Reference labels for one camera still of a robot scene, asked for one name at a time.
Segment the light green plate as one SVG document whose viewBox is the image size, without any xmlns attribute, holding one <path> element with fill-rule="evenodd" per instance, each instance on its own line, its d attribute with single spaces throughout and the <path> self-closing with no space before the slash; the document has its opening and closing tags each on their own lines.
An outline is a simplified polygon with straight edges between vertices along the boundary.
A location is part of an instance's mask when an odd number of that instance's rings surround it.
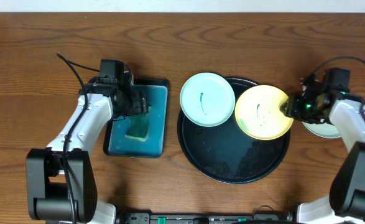
<svg viewBox="0 0 365 224">
<path fill-rule="evenodd" d="M 337 128 L 331 124 L 309 124 L 303 122 L 303 125 L 313 134 L 327 139 L 340 138 L 341 134 Z"/>
<path fill-rule="evenodd" d="M 183 84 L 180 106 L 191 122 L 214 127 L 223 124 L 232 115 L 235 94 L 222 76 L 210 72 L 198 73 Z"/>
</svg>

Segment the yellow plate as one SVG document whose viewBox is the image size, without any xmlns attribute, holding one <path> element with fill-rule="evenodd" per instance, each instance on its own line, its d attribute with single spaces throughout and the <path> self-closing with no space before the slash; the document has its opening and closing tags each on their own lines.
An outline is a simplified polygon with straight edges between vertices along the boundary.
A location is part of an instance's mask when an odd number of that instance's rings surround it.
<svg viewBox="0 0 365 224">
<path fill-rule="evenodd" d="M 234 115 L 238 126 L 255 139 L 267 141 L 281 137 L 293 123 L 280 110 L 287 100 L 287 94 L 274 86 L 249 88 L 236 102 Z"/>
</svg>

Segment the green yellow sponge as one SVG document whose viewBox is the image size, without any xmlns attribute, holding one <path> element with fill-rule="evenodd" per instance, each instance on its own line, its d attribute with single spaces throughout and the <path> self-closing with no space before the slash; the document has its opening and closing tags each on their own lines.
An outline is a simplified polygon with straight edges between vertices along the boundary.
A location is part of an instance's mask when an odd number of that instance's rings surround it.
<svg viewBox="0 0 365 224">
<path fill-rule="evenodd" d="M 130 128 L 127 130 L 125 137 L 140 142 L 145 142 L 149 138 L 149 123 L 148 115 L 151 111 L 151 106 L 148 106 L 148 111 L 145 114 L 139 114 L 129 117 Z"/>
</svg>

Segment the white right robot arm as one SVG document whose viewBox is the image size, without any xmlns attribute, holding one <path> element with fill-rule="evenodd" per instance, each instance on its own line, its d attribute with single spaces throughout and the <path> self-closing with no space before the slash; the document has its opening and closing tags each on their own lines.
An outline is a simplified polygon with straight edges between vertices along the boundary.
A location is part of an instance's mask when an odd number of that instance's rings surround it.
<svg viewBox="0 0 365 224">
<path fill-rule="evenodd" d="M 348 89 L 306 89 L 282 103 L 281 112 L 308 123 L 332 124 L 340 133 L 348 156 L 330 187 L 328 196 L 302 203 L 299 223 L 365 223 L 365 104 Z"/>
</svg>

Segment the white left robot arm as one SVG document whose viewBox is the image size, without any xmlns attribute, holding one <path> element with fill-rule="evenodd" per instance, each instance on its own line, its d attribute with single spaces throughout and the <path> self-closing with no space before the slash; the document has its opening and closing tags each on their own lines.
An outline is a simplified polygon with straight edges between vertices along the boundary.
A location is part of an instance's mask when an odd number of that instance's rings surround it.
<svg viewBox="0 0 365 224">
<path fill-rule="evenodd" d="M 33 220 L 115 223 L 116 207 L 98 199 L 90 155 L 103 127 L 120 116 L 146 113 L 131 72 L 100 75 L 79 90 L 78 104 L 60 134 L 26 157 L 27 203 Z"/>
</svg>

